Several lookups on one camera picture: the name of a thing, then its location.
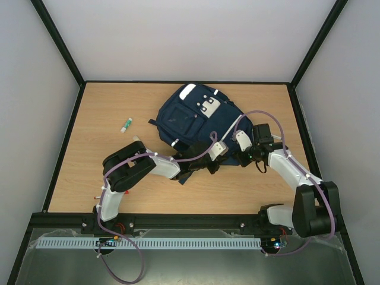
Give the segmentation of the navy blue student backpack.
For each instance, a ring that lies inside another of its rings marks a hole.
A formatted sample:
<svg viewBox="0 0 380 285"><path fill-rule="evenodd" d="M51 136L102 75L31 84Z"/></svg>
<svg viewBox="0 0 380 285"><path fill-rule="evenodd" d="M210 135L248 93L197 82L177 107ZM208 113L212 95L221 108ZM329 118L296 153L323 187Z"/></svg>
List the navy blue student backpack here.
<svg viewBox="0 0 380 285"><path fill-rule="evenodd" d="M224 93L195 83L176 90L149 123L157 127L160 139L176 152L186 151L196 143L210 146L210 134L216 132L217 141L223 141L229 148L223 155L227 160L221 166L239 165L233 157L240 149L233 140L234 129L240 128L251 136L254 127Z"/></svg>

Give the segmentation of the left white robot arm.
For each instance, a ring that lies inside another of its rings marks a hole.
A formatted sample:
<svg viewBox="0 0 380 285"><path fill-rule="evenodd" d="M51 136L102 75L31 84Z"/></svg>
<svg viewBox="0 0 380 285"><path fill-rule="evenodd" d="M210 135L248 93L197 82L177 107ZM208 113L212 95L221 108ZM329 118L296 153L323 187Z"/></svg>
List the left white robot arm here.
<svg viewBox="0 0 380 285"><path fill-rule="evenodd" d="M228 148L223 142L209 147L198 142L174 156L162 156L137 140L106 157L103 162L102 195L96 210L101 221L109 221L119 213L119 204L126 191L148 174L159 175L183 184L197 170L215 173L225 158Z"/></svg>

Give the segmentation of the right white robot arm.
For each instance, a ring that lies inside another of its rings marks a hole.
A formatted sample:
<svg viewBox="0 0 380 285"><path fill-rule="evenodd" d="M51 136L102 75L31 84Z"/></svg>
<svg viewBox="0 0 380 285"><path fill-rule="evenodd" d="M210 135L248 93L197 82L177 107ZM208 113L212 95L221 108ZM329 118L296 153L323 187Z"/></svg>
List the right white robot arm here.
<svg viewBox="0 0 380 285"><path fill-rule="evenodd" d="M269 124L255 125L249 136L235 128L233 140L239 151L236 157L243 167L250 163L263 163L264 168L277 172L294 191L292 206L271 204L263 208L259 218L260 228L273 232L278 226L286 226L308 238L327 235L332 237L339 224L340 206L337 185L325 182L302 166L284 142L284 136L272 135Z"/></svg>

